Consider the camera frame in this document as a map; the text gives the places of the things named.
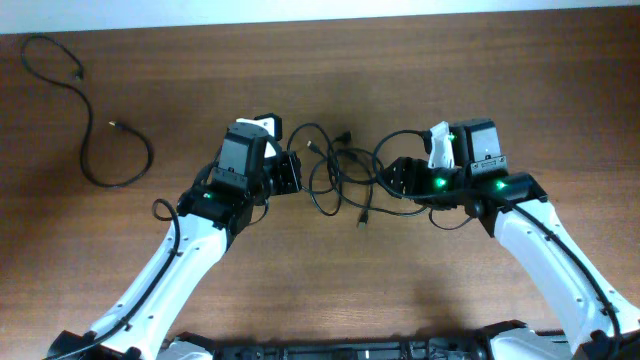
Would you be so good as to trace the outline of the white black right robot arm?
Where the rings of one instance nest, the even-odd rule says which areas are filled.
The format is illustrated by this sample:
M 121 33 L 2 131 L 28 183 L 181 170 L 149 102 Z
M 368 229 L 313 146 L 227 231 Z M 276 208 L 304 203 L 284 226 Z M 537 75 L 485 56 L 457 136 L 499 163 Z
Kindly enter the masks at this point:
M 419 132 L 427 159 L 400 157 L 373 167 L 393 197 L 432 210 L 463 207 L 521 264 L 561 324 L 542 336 L 520 321 L 484 327 L 486 359 L 636 359 L 639 309 L 596 269 L 528 173 L 512 174 L 495 123 L 442 122 Z

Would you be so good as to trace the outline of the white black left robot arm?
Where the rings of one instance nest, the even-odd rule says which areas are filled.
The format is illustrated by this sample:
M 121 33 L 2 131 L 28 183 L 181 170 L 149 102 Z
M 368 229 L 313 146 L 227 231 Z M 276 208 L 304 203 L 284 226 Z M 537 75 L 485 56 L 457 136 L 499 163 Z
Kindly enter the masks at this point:
M 63 331 L 50 359 L 212 359 L 201 337 L 165 339 L 203 276 L 251 223 L 256 206 L 300 189 L 300 162 L 279 145 L 274 114 L 239 118 L 220 151 L 177 205 L 169 205 L 165 238 L 122 297 L 84 335 Z

